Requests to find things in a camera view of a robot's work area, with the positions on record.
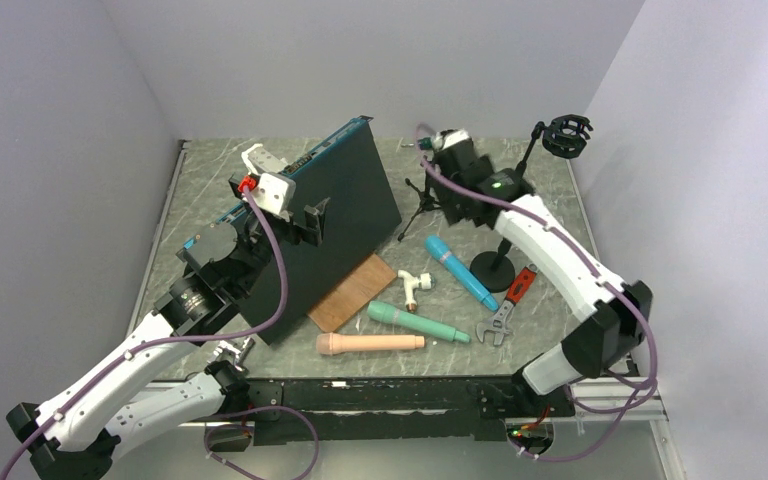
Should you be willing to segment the black tripod microphone stand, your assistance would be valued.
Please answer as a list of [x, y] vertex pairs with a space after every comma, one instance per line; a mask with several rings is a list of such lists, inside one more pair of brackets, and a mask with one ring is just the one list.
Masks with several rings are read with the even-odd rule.
[[411, 217], [408, 220], [408, 223], [405, 225], [403, 230], [398, 234], [397, 241], [402, 242], [405, 238], [408, 230], [410, 229], [411, 225], [413, 224], [414, 220], [423, 213], [429, 213], [436, 210], [441, 210], [442, 205], [440, 202], [432, 195], [431, 192], [431, 186], [429, 184], [429, 179], [425, 178], [424, 181], [424, 188], [420, 189], [417, 185], [415, 185], [409, 178], [405, 179], [405, 184], [411, 188], [418, 196], [418, 205], [414, 213], [411, 215]]

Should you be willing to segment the blue microphone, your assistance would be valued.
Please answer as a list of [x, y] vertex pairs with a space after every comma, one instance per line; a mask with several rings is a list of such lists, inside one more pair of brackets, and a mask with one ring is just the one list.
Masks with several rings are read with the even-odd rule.
[[454, 278], [484, 307], [496, 312], [499, 305], [491, 292], [451, 251], [450, 247], [437, 235], [425, 239], [425, 248]]

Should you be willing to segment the black round-base shock-mount stand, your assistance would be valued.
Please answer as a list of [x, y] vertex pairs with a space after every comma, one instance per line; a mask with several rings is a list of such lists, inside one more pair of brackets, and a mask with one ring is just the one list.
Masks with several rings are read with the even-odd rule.
[[524, 176], [530, 155], [540, 141], [543, 148], [555, 157], [575, 159], [581, 155], [594, 130], [589, 118], [576, 114], [567, 114], [554, 118], [551, 122], [538, 121], [531, 132], [526, 151], [517, 163], [515, 172]]

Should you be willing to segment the black round-base microphone stand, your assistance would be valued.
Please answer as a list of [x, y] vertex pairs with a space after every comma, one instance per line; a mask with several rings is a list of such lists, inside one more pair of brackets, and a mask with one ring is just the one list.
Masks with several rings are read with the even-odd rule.
[[513, 262], [508, 257], [512, 244], [503, 239], [495, 251], [476, 255], [470, 263], [470, 272], [491, 293], [506, 291], [517, 275]]

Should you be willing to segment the beige microphone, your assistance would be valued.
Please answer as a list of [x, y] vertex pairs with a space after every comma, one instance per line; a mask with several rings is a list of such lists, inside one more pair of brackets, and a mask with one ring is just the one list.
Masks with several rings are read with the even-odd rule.
[[315, 348], [321, 355], [349, 352], [416, 350], [425, 347], [425, 338], [416, 335], [342, 335], [320, 334]]

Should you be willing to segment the green microphone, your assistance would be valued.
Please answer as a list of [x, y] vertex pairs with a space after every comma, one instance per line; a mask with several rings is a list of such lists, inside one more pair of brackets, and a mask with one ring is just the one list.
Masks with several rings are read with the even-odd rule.
[[369, 318], [377, 322], [414, 330], [440, 340], [463, 344], [471, 342], [471, 336], [466, 332], [462, 332], [447, 324], [400, 310], [384, 302], [371, 301], [367, 306], [366, 313]]

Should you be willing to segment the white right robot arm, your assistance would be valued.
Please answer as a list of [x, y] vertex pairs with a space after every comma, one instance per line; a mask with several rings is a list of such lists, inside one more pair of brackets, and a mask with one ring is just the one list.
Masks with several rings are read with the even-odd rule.
[[[620, 292], [610, 283], [617, 276], [607, 269], [600, 270], [603, 267], [597, 266], [596, 260], [568, 236], [560, 223], [543, 208], [545, 205], [538, 196], [524, 195], [514, 203], [495, 199], [444, 178], [427, 161], [425, 155], [420, 164], [434, 181], [451, 192], [500, 207], [501, 212], [493, 229], [534, 261], [540, 272], [562, 294], [572, 311], [583, 314], [583, 317], [579, 315], [582, 325], [586, 321], [596, 320], [597, 303], [601, 302], [599, 306], [609, 306], [610, 300], [616, 299], [632, 314], [632, 325], [643, 328], [644, 337], [652, 348], [654, 340], [642, 311], [625, 297], [627, 290]], [[543, 210], [531, 211], [525, 208], [527, 205], [541, 207]], [[583, 367], [573, 367], [572, 354], [560, 353], [561, 350], [561, 346], [554, 347], [524, 367], [520, 375], [523, 380], [515, 383], [510, 391], [512, 404], [517, 411], [524, 415], [538, 413], [548, 404], [551, 391], [577, 382], [585, 376]]]

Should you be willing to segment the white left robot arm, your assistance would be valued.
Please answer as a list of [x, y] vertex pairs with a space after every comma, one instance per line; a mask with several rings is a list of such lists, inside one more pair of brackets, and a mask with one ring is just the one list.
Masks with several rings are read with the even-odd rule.
[[322, 242], [327, 205], [289, 211], [294, 182], [280, 174], [231, 179], [236, 207], [203, 227], [178, 252], [184, 274], [138, 327], [99, 364], [60, 394], [21, 403], [7, 414], [42, 479], [99, 479], [135, 446], [182, 423], [232, 420], [251, 403], [249, 383], [227, 360], [216, 360], [181, 386], [150, 398], [140, 391], [203, 344], [224, 341], [262, 271], [285, 270], [280, 242]]

